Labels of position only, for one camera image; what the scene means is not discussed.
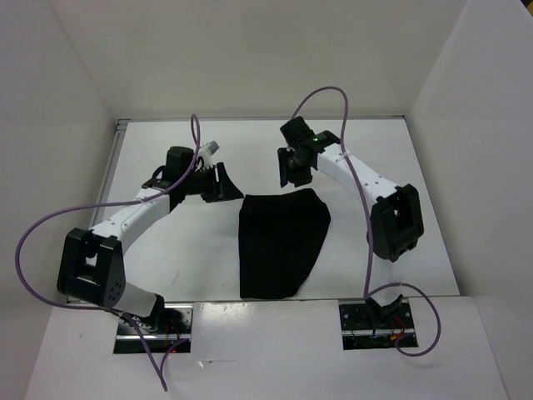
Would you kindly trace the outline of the black skirt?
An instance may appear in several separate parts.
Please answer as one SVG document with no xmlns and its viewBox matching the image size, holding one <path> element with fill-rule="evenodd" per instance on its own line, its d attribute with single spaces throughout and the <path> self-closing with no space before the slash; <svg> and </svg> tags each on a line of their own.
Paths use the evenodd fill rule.
<svg viewBox="0 0 533 400">
<path fill-rule="evenodd" d="M 316 264 L 330 223 L 327 205 L 310 188 L 246 195 L 238 227 L 240 298 L 296 296 Z"/>
</svg>

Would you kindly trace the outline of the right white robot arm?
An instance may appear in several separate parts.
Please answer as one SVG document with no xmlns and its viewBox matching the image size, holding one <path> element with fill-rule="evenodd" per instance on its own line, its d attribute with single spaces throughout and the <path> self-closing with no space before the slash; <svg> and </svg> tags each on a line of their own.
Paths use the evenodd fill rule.
<svg viewBox="0 0 533 400">
<path fill-rule="evenodd" d="M 385 327 L 399 308 L 402 295 L 389 284 L 394 280 L 393 263 L 416 247 L 424 233 L 420 196 L 417 189 L 401 186 L 372 170 L 343 146 L 329 131 L 313 132 L 308 127 L 283 128 L 286 146 L 277 150 L 280 184 L 285 187 L 306 185 L 312 170 L 327 175 L 347 192 L 361 200 L 367 211 L 370 230 L 366 240 L 371 246 L 373 265 L 386 274 L 381 296 L 370 294 L 370 278 L 364 288 L 365 317 L 375 328 Z"/>
</svg>

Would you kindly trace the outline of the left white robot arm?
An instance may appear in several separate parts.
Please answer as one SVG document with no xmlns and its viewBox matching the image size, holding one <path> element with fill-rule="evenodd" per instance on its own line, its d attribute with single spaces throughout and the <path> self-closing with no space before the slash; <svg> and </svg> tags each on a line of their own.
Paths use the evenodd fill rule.
<svg viewBox="0 0 533 400">
<path fill-rule="evenodd" d="M 205 203 L 241 199 L 211 141 L 198 149 L 174 146 L 166 161 L 143 183 L 132 205 L 99 224 L 74 228 L 62 250 L 57 290 L 107 311 L 126 313 L 147 333 L 156 333 L 176 320 L 163 296 L 143 290 L 126 279 L 127 250 L 155 222 L 170 214 L 188 196 Z"/>
</svg>

